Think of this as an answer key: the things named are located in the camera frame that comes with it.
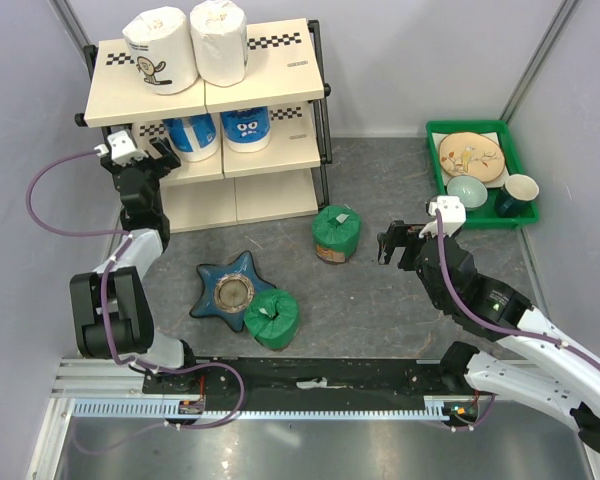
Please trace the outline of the blue roll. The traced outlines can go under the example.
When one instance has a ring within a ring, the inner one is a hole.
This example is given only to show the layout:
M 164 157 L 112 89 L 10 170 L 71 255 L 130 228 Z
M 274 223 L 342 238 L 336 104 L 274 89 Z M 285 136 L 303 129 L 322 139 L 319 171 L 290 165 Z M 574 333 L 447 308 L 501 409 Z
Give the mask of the blue roll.
M 184 159 L 195 163 L 213 156 L 220 147 L 216 122 L 211 114 L 164 119 L 163 124 L 173 146 Z
M 266 106 L 221 113 L 226 146 L 237 153 L 253 153 L 268 146 L 271 137 Z

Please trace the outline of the white cartoon-print roll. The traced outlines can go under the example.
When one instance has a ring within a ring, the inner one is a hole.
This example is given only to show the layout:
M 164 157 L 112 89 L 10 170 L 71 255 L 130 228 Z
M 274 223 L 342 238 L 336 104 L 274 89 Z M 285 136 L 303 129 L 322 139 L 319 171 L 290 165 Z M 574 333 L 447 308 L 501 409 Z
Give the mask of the white cartoon-print roll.
M 198 70 L 188 17 L 164 6 L 144 11 L 122 30 L 143 84 L 158 95 L 172 95 L 191 87 Z

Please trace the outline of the plain white roll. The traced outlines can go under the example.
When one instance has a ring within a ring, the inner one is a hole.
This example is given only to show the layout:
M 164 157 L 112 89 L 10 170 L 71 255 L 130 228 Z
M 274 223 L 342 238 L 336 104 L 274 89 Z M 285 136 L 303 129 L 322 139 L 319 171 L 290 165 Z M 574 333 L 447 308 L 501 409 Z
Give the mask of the plain white roll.
M 219 87 L 243 81 L 248 65 L 245 12 L 233 1 L 204 1 L 189 13 L 189 25 L 201 77 Z

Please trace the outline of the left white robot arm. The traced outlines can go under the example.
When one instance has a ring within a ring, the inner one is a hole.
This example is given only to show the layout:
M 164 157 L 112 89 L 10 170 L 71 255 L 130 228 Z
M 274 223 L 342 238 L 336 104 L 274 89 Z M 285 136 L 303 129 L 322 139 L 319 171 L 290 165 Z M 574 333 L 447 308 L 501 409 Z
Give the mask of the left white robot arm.
M 160 180 L 181 166 L 167 139 L 154 138 L 150 145 L 157 157 L 141 149 L 128 130 L 121 130 L 96 147 L 120 196 L 123 233 L 108 260 L 71 279 L 74 328 L 84 357 L 165 371 L 170 387 L 188 393 L 200 378 L 193 351 L 186 341 L 157 331 L 142 284 L 170 240 Z

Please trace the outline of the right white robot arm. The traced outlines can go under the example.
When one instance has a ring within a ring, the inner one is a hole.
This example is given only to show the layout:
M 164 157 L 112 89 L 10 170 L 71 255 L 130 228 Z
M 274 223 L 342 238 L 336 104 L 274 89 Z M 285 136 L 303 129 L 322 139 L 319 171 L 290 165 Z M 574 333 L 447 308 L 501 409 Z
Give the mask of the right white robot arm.
M 403 251 L 400 269 L 413 271 L 434 308 L 469 333 L 532 362 L 537 371 L 513 367 L 455 342 L 438 368 L 447 392 L 471 388 L 542 412 L 600 454 L 600 358 L 556 327 L 532 302 L 506 283 L 479 273 L 473 256 L 455 238 L 438 240 L 424 225 L 394 221 L 377 236 L 378 260 Z

